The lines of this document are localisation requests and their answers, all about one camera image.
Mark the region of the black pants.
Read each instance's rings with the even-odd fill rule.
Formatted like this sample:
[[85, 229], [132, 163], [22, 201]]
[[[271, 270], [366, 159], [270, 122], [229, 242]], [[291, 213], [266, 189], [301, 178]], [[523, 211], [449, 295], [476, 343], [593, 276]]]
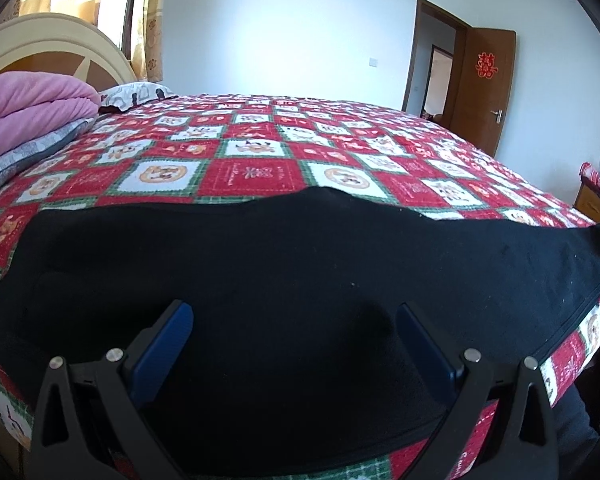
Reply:
[[176, 300], [193, 330], [143, 411], [176, 472], [308, 474], [437, 425], [396, 333], [401, 304], [493, 361], [544, 360], [600, 300], [600, 224], [434, 220], [334, 188], [46, 209], [0, 281], [0, 365], [35, 404], [53, 356], [101, 358]]

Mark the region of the wooden dresser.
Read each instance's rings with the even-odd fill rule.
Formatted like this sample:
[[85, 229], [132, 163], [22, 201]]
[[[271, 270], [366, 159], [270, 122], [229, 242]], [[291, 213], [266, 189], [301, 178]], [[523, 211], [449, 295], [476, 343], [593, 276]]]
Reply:
[[574, 208], [585, 217], [600, 223], [600, 194], [596, 193], [586, 183], [581, 183]]

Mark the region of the grey patterned pillow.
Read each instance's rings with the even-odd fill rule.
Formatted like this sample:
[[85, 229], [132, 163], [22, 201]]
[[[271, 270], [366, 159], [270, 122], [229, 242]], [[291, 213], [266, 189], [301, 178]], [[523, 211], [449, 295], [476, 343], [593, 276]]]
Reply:
[[70, 124], [24, 142], [0, 156], [0, 188], [17, 174], [52, 156], [94, 124], [95, 118], [77, 119]]

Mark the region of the red cartoon patchwork bedspread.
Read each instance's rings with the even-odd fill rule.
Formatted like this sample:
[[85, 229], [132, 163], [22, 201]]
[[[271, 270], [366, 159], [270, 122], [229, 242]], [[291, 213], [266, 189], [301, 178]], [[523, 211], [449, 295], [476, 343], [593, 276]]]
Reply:
[[0, 277], [43, 209], [225, 204], [327, 185], [435, 219], [588, 218], [445, 128], [391, 108], [181, 96], [99, 117], [0, 187]]

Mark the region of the folded pink quilt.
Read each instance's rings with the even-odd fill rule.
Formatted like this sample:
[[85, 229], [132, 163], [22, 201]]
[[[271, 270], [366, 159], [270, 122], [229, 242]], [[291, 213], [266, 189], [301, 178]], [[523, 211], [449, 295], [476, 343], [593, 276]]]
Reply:
[[98, 92], [76, 77], [43, 72], [0, 75], [0, 156], [77, 119], [93, 118]]

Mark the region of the white patterned pillow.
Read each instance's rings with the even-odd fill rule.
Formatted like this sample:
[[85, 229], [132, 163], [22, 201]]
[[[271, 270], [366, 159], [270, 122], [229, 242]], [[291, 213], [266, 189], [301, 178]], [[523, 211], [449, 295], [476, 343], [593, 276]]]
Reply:
[[124, 113], [152, 101], [174, 98], [176, 93], [163, 84], [142, 80], [119, 84], [100, 92], [99, 96], [100, 107], [103, 110]]

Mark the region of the brown wooden door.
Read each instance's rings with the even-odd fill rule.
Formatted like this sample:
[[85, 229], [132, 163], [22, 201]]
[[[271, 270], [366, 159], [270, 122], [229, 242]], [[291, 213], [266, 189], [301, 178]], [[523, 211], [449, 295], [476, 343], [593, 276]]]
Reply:
[[[516, 32], [509, 29], [473, 27], [468, 32], [460, 91], [449, 129], [490, 156], [495, 155], [501, 140], [513, 84], [516, 43]], [[492, 79], [477, 75], [475, 65], [480, 52], [495, 54], [498, 73]], [[499, 125], [492, 110], [503, 111]]]

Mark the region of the red double happiness decoration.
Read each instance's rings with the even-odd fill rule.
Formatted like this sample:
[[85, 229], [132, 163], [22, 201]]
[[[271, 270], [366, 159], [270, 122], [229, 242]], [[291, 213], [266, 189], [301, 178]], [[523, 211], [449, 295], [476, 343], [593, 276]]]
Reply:
[[492, 52], [480, 52], [477, 56], [475, 69], [479, 78], [492, 79], [498, 73], [495, 64], [495, 54]]

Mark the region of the cream and wood headboard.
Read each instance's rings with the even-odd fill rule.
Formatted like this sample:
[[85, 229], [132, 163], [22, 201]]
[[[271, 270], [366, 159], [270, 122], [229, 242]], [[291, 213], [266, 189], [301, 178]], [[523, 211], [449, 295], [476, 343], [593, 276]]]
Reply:
[[0, 74], [70, 75], [102, 91], [137, 81], [131, 63], [99, 29], [58, 13], [20, 16], [0, 25]]

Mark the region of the right yellow curtain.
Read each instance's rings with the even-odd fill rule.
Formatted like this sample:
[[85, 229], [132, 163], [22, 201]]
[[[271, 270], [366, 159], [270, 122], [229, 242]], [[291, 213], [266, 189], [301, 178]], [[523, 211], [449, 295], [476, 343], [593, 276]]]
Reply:
[[163, 80], [162, 11], [163, 0], [134, 0], [130, 59], [140, 80]]

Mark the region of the window with dark frame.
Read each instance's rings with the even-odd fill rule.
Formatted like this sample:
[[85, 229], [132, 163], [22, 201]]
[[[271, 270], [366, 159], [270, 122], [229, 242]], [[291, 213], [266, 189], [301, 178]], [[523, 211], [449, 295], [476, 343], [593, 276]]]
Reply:
[[135, 0], [100, 0], [97, 28], [129, 60], [131, 58], [132, 18]]

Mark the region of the brown door frame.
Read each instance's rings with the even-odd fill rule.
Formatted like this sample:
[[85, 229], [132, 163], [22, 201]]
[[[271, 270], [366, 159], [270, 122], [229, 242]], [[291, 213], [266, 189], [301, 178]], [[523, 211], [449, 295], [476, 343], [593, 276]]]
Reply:
[[416, 0], [402, 110], [449, 127], [471, 24], [429, 0]]

